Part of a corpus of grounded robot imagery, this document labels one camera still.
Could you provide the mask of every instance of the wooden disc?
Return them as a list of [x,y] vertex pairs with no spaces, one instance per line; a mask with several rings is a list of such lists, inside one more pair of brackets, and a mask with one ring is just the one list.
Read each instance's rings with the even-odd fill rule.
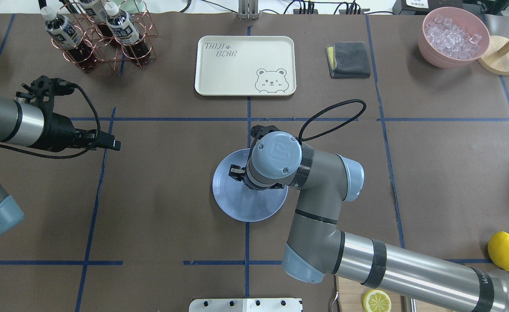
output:
[[490,45],[478,63],[488,71],[497,75],[509,75],[509,52],[499,56],[497,51],[509,40],[501,36],[490,36]]

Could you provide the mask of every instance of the yellow lemon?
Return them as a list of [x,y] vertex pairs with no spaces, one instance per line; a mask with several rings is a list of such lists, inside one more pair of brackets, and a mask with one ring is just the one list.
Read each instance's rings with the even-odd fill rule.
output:
[[509,270],[509,233],[495,233],[488,243],[488,253],[495,265]]
[[392,310],[392,301],[385,292],[372,289],[364,294],[362,306],[366,312],[390,312]]

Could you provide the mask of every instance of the white tray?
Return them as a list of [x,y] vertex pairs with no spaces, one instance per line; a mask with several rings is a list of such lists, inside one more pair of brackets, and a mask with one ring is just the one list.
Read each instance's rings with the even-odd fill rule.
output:
[[295,92],[294,43],[285,36],[205,36],[197,46],[200,95],[287,96]]

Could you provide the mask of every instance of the bear face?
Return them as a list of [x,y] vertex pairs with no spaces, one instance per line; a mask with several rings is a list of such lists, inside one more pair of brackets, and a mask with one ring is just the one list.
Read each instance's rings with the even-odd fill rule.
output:
[[260,93],[285,93],[285,90],[288,89],[289,83],[286,79],[286,70],[278,69],[276,71],[266,71],[266,69],[261,68],[256,71],[258,75],[258,80],[254,87]]

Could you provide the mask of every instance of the white bottle cap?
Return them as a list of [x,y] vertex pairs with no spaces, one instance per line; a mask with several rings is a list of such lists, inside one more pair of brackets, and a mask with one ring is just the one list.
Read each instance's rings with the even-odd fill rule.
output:
[[41,9],[41,15],[45,20],[55,20],[56,19],[56,9],[52,6],[45,6]]
[[117,4],[111,1],[106,1],[104,5],[104,10],[106,10],[107,14],[110,16],[116,16],[120,9],[117,7]]

